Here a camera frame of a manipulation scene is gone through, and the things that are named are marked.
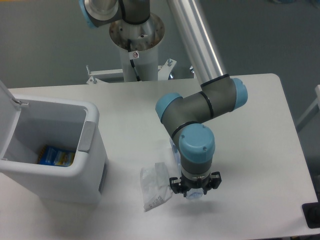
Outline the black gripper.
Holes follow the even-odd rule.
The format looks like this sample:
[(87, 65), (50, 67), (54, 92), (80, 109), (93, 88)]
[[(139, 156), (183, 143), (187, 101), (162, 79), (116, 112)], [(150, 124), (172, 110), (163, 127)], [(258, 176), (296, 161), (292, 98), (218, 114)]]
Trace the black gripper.
[(181, 177), (170, 177), (169, 186), (175, 194), (183, 194), (185, 198), (190, 189), (203, 189), (203, 195), (206, 195), (211, 189), (217, 189), (222, 182), (219, 171), (210, 173), (209, 177), (201, 180), (190, 180), (184, 175)]

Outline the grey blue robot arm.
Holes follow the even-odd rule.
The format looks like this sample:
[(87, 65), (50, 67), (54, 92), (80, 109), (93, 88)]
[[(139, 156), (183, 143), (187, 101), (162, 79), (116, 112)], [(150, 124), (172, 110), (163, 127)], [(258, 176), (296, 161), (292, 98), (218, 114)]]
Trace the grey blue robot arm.
[[(159, 79), (156, 48), (165, 27), (151, 12), (148, 0), (81, 0), (79, 6), (90, 27), (109, 25), (126, 82)], [(155, 110), (180, 154), (181, 175), (170, 178), (170, 188), (191, 198), (217, 189), (222, 181), (219, 172), (211, 171), (215, 138), (204, 123), (242, 107), (248, 91), (224, 70), (200, 3), (170, 0), (168, 6), (201, 90), (188, 97), (168, 93), (157, 101)]]

